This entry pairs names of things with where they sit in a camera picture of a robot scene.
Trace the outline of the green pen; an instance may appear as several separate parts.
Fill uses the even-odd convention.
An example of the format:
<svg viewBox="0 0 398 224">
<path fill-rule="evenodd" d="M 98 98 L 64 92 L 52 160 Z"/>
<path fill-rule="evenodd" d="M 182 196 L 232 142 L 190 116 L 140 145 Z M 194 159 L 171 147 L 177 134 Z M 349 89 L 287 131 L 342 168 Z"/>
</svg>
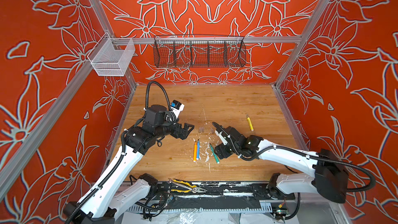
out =
<svg viewBox="0 0 398 224">
<path fill-rule="evenodd" d="M 219 158 L 218 158 L 218 156 L 216 155 L 215 149 L 214 149 L 214 147 L 212 146 L 212 144 L 209 143 L 209 147 L 210 147 L 210 150 L 211 150 L 211 152 L 212 152 L 212 154 L 213 154 L 213 156 L 214 156 L 214 159 L 215 159 L 216 163 L 217 163 L 217 164 L 220 164 Z"/>
</svg>

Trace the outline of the blue pen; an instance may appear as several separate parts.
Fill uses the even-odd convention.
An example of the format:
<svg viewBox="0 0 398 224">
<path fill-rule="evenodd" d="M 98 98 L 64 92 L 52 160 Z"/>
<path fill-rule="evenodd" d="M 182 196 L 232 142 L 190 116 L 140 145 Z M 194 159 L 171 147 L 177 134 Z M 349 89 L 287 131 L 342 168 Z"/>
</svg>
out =
<svg viewBox="0 0 398 224">
<path fill-rule="evenodd" d="M 196 153 L 196 160 L 200 160 L 200 140 L 197 140 L 197 153 Z"/>
</svg>

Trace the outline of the yellow pen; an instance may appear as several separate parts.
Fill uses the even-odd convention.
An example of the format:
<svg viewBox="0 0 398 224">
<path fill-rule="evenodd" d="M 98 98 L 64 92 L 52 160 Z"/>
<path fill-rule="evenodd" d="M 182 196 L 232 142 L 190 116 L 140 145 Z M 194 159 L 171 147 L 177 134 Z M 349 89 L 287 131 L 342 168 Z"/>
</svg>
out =
<svg viewBox="0 0 398 224">
<path fill-rule="evenodd" d="M 246 115 L 246 119 L 247 119 L 247 122 L 248 122 L 248 125 L 249 125 L 250 130 L 251 130 L 251 131 L 254 131 L 254 127 L 253 127 L 253 124 L 252 124 L 252 121 L 251 121 L 250 116 L 249 116 L 249 115 Z"/>
</svg>

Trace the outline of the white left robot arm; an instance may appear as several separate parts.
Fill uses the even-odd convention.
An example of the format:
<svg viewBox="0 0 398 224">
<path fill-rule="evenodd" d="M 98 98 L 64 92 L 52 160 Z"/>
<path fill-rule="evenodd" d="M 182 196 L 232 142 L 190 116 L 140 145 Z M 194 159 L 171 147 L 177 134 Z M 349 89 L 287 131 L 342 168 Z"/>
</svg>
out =
<svg viewBox="0 0 398 224">
<path fill-rule="evenodd" d="M 155 194 L 158 181 L 149 174 L 140 176 L 120 194 L 117 190 L 149 148 L 161 145 L 168 135 L 185 140 L 194 126 L 178 122 L 184 105 L 176 100 L 167 100 L 167 106 L 149 105 L 152 85 L 165 91 L 157 81 L 148 83 L 143 117 L 122 132 L 116 156 L 92 188 L 77 202 L 67 204 L 63 211 L 67 224 L 114 224 L 132 205 Z"/>
</svg>

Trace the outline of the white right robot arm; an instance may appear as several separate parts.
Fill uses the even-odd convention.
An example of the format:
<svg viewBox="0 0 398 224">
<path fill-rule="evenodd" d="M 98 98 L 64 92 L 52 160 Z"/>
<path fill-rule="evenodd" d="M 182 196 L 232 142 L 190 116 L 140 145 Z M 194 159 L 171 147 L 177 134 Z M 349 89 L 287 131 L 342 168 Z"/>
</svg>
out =
<svg viewBox="0 0 398 224">
<path fill-rule="evenodd" d="M 371 172 L 339 160 L 330 150 L 298 150 L 278 145 L 260 136 L 245 137 L 235 128 L 224 128 L 216 122 L 213 122 L 213 126 L 216 129 L 215 134 L 222 141 L 215 148 L 219 159 L 235 154 L 244 161 L 267 160 L 298 171 L 294 175 L 273 174 L 269 190 L 277 195 L 318 194 L 331 202 L 342 204 L 346 202 L 347 193 L 368 191 L 376 185 L 376 179 Z M 362 172 L 369 178 L 369 182 L 356 188 L 348 187 L 348 168 Z"/>
</svg>

